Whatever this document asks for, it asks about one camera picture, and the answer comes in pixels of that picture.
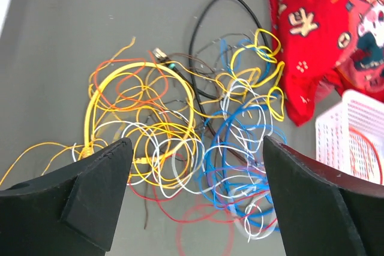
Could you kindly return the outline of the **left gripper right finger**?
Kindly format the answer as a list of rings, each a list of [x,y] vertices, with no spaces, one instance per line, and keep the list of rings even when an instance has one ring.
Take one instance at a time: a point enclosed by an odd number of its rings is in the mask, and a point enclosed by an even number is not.
[[[383,255],[383,186],[272,137],[263,161],[286,255]]]

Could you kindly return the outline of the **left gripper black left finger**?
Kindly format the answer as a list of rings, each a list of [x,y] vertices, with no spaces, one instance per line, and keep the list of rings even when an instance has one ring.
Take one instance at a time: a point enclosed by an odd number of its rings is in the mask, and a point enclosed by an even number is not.
[[[112,247],[132,142],[122,138],[1,191],[1,255],[105,255]]]

